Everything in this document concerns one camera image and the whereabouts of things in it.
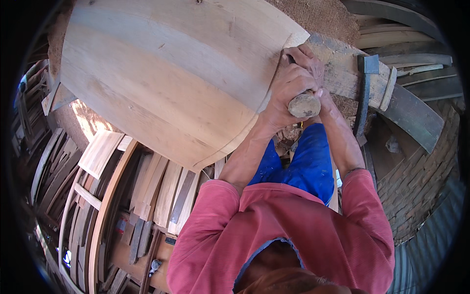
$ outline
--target hand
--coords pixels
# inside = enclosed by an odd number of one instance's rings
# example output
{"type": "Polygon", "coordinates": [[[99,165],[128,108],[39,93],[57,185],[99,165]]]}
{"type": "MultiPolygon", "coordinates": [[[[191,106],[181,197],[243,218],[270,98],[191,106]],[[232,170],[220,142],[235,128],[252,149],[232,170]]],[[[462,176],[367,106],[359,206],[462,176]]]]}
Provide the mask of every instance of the hand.
{"type": "Polygon", "coordinates": [[[287,125],[306,120],[306,118],[297,118],[289,112],[289,102],[294,97],[308,89],[314,91],[314,95],[318,98],[323,93],[323,90],[319,91],[319,88],[323,85],[324,65],[307,45],[285,49],[280,63],[280,66],[284,68],[279,78],[273,82],[271,99],[259,117],[274,132],[287,125]],[[286,54],[291,55],[298,64],[289,64],[286,54]]]}
{"type": "Polygon", "coordinates": [[[282,54],[292,56],[298,65],[305,68],[313,76],[318,87],[324,86],[325,65],[307,45],[302,44],[298,47],[285,48],[282,54]]]}

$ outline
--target blue shorts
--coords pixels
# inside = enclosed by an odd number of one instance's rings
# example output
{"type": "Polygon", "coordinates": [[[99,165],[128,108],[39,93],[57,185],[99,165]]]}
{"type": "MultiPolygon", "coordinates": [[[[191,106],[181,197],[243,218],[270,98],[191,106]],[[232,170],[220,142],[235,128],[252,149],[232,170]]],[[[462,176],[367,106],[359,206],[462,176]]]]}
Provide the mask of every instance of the blue shorts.
{"type": "Polygon", "coordinates": [[[313,124],[303,131],[287,169],[282,168],[281,159],[271,140],[248,185],[257,183],[288,184],[317,196],[328,206],[335,182],[323,124],[313,124]]]}

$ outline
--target lumber pile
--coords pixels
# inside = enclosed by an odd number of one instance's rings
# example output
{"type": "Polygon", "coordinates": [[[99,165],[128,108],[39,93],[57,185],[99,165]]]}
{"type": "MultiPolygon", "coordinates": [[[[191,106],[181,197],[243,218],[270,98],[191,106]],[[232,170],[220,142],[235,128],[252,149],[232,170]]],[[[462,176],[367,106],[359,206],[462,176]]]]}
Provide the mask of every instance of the lumber pile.
{"type": "Polygon", "coordinates": [[[41,101],[50,92],[47,60],[37,61],[23,76],[13,105],[11,143],[16,157],[27,154],[26,164],[39,152],[51,136],[51,129],[42,115],[41,101]]]}
{"type": "Polygon", "coordinates": [[[68,293],[169,292],[166,269],[175,239],[209,177],[200,179],[124,134],[98,131],[83,155],[70,142],[62,129],[53,134],[45,162],[69,168],[73,158],[74,165],[58,196],[35,198],[38,211],[59,218],[41,227],[59,231],[53,238],[58,253],[45,250],[48,263],[55,260],[57,280],[68,293]],[[154,260],[161,265],[150,277],[154,260]]]}

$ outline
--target man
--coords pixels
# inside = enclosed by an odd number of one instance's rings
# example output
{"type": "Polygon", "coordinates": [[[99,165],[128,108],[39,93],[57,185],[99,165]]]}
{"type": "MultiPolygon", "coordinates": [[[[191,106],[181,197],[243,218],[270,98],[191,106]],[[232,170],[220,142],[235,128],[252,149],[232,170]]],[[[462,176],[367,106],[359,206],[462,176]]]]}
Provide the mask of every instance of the man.
{"type": "Polygon", "coordinates": [[[283,51],[287,66],[272,97],[218,180],[205,183],[168,266],[181,293],[385,293],[395,264],[392,231],[349,125],[323,88],[324,65],[306,45],[283,51]],[[318,117],[299,119],[289,102],[312,89],[318,117]],[[271,138],[303,122],[288,169],[271,138]],[[342,211],[329,149],[343,181],[342,211]]]}

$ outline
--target red shirt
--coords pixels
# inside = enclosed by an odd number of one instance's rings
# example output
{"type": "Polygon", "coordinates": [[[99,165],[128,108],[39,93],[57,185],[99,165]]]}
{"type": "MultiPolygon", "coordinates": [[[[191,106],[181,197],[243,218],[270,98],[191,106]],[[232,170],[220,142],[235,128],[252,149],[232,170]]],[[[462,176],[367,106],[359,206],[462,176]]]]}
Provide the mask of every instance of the red shirt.
{"type": "Polygon", "coordinates": [[[173,294],[232,293],[243,264],[264,243],[290,239],[307,270],[370,294],[385,293],[395,265],[392,230],[367,170],[343,181],[343,215],[301,189],[259,183],[240,198],[206,182],[181,230],[167,282],[173,294]]]}

